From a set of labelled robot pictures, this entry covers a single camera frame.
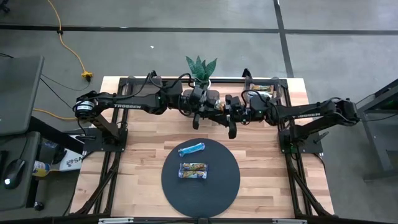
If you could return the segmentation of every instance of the black circular platform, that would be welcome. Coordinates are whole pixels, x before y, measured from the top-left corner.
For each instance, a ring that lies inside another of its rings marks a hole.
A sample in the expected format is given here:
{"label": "black circular platform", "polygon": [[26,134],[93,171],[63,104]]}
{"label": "black circular platform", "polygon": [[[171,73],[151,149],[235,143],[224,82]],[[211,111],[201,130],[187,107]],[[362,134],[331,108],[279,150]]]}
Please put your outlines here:
{"label": "black circular platform", "polygon": [[[205,143],[205,150],[178,155],[181,148]],[[206,179],[181,179],[180,163],[208,164]],[[189,217],[209,218],[225,211],[235,200],[240,185],[238,163],[222,144],[211,139],[191,139],[175,147],[162,169],[163,192],[174,209]]]}

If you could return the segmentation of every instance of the yellow cable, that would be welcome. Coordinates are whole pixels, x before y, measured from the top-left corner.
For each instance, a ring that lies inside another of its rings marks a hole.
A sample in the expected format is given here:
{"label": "yellow cable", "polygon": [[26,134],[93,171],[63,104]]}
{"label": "yellow cable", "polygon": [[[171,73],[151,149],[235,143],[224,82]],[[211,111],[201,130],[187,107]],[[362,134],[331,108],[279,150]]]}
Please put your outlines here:
{"label": "yellow cable", "polygon": [[53,114],[53,113],[51,113],[51,112],[49,112],[49,111],[42,110],[42,109],[36,109],[36,108],[34,108],[33,110],[34,110],[34,111],[38,111],[38,112],[43,112],[43,113],[49,114],[49,115],[53,116],[54,118],[58,118],[58,119],[61,119],[61,120],[64,120],[64,121],[75,121],[75,120],[77,120],[77,118],[63,118],[63,117],[61,117],[61,116],[55,115],[55,114]]}
{"label": "yellow cable", "polygon": [[[57,12],[55,6],[52,4],[52,2],[51,2],[50,0],[47,0],[47,1],[50,3],[52,9],[54,9],[55,15],[57,16],[57,19],[58,19],[59,29],[62,30],[61,18],[60,18],[60,16],[58,15],[58,12]],[[77,59],[79,59],[81,68],[83,69],[83,73],[81,74],[82,77],[83,77],[83,78],[92,77],[92,76],[93,76],[93,73],[92,73],[92,72],[87,72],[87,71],[86,71],[85,66],[83,65],[83,62],[81,61],[79,55],[78,55],[76,52],[74,52],[70,47],[68,47],[65,43],[63,43],[62,34],[58,34],[58,35],[60,36],[60,42],[61,42],[61,44],[62,44],[66,49],[68,49],[70,52],[72,52],[72,53],[76,56]]]}

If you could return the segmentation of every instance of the computer mouse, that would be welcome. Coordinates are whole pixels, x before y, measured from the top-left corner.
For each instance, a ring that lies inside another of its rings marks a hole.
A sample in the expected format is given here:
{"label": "computer mouse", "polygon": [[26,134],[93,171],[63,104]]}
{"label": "computer mouse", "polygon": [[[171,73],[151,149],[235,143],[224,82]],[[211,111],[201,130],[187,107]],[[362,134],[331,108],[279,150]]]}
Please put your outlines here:
{"label": "computer mouse", "polygon": [[3,185],[6,189],[14,189],[18,187],[22,179],[25,160],[15,159],[8,164],[3,175]]}

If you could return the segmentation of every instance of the blue wrapper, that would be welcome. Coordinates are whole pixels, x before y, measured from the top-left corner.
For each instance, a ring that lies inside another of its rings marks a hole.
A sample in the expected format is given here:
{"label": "blue wrapper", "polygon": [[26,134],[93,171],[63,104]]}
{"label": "blue wrapper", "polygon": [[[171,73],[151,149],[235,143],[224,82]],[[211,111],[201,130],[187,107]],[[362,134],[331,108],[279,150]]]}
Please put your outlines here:
{"label": "blue wrapper", "polygon": [[205,143],[199,143],[197,145],[194,146],[190,146],[190,147],[186,147],[183,149],[179,149],[178,150],[178,154],[180,155],[180,157],[183,157],[185,154],[189,154],[189,153],[193,153],[193,152],[197,152],[197,151],[201,151],[205,149]]}

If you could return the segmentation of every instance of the blue snack bar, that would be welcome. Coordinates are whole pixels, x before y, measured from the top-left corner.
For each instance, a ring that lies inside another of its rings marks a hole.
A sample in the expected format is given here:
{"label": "blue snack bar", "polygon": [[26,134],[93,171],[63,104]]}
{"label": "blue snack bar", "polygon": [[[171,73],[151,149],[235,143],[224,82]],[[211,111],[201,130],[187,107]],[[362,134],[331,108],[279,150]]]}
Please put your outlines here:
{"label": "blue snack bar", "polygon": [[183,163],[180,164],[180,170],[200,170],[200,171],[207,171],[208,165],[202,163]]}
{"label": "blue snack bar", "polygon": [[185,154],[189,154],[189,153],[193,153],[193,152],[197,152],[197,151],[201,151],[205,149],[205,143],[199,143],[197,145],[194,146],[190,146],[190,147],[186,147],[183,149],[179,149],[178,150],[178,154],[180,155],[180,157],[183,157]]}
{"label": "blue snack bar", "polygon": [[206,171],[197,171],[197,170],[179,170],[178,177],[179,178],[205,179],[207,177],[207,172]]}

